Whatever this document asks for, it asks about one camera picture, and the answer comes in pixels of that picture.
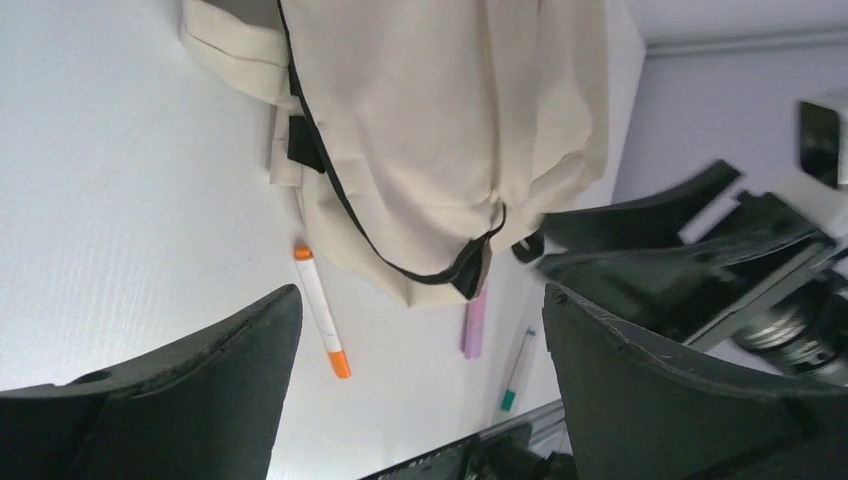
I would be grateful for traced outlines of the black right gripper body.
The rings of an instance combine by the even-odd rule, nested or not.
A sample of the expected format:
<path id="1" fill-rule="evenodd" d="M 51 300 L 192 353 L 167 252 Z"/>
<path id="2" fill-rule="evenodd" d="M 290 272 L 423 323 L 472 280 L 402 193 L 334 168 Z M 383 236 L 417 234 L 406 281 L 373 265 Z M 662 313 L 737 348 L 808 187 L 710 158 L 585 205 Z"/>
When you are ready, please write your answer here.
<path id="1" fill-rule="evenodd" d="M 847 383 L 847 92 L 795 105 L 797 168 L 770 192 L 741 190 L 713 222 L 698 208 L 676 231 L 731 294 L 699 291 L 708 316 L 683 344 L 729 340 L 779 372 Z"/>

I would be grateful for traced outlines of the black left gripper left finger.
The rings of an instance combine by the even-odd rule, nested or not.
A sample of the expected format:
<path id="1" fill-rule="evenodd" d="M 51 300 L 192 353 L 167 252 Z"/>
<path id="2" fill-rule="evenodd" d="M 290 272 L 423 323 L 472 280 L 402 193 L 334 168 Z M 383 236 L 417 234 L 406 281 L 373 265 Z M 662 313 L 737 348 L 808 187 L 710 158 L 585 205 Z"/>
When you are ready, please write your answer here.
<path id="1" fill-rule="evenodd" d="M 5 479 L 263 479 L 302 329 L 283 286 L 66 385 L 1 395 Z"/>

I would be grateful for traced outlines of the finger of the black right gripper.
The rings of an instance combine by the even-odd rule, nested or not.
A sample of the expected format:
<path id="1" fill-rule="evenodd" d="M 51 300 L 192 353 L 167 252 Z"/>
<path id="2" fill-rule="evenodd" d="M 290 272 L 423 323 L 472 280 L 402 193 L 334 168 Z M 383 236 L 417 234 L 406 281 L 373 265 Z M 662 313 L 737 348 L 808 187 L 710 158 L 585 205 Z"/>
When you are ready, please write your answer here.
<path id="1" fill-rule="evenodd" d="M 677 342 L 719 342 L 807 283 L 834 250 L 812 226 L 777 225 L 665 249 L 550 255 L 538 269 L 596 312 Z"/>
<path id="2" fill-rule="evenodd" d="M 741 177 L 724 160 L 653 195 L 614 205 L 551 213 L 540 233 L 571 253 L 680 246 L 679 231 Z"/>

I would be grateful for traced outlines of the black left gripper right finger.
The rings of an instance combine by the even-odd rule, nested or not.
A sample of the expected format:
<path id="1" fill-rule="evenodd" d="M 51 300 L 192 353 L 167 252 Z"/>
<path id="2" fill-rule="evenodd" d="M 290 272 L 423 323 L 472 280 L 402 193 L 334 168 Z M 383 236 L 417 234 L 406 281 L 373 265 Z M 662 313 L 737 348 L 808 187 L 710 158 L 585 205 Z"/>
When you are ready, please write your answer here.
<path id="1" fill-rule="evenodd" d="M 843 479 L 847 391 L 699 353 L 548 285 L 582 479 Z"/>

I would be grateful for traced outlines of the teal capped white marker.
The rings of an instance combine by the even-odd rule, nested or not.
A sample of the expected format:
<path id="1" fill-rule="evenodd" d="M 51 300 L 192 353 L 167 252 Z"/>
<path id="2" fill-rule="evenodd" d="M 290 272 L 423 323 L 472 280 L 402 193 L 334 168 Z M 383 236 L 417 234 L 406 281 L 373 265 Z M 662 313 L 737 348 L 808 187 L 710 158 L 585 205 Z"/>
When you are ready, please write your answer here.
<path id="1" fill-rule="evenodd" d="M 499 411 L 509 413 L 512 411 L 516 399 L 524 389 L 529 372 L 532 368 L 535 350 L 538 341 L 538 330 L 536 327 L 527 328 L 514 367 L 510 373 L 507 387 L 504 390 Z"/>

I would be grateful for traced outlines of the orange capped white marker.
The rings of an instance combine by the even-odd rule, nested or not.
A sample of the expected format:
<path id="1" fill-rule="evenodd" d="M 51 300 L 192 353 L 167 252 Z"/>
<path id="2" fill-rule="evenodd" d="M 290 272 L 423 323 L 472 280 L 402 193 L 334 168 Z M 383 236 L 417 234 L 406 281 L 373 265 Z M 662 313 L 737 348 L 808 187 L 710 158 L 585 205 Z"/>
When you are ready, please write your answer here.
<path id="1" fill-rule="evenodd" d="M 307 245 L 297 244 L 293 256 L 333 372 L 339 379 L 349 379 L 352 371 L 332 317 L 314 254 Z"/>

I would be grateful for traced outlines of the beige canvas backpack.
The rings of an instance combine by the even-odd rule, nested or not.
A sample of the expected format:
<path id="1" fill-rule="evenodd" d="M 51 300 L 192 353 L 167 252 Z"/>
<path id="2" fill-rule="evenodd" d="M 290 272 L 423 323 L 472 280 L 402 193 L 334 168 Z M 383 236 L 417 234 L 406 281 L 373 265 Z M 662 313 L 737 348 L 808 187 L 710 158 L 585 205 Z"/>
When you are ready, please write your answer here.
<path id="1" fill-rule="evenodd" d="M 603 176 L 607 26 L 602 1 L 186 1 L 180 38 L 275 109 L 311 248 L 432 307 Z"/>

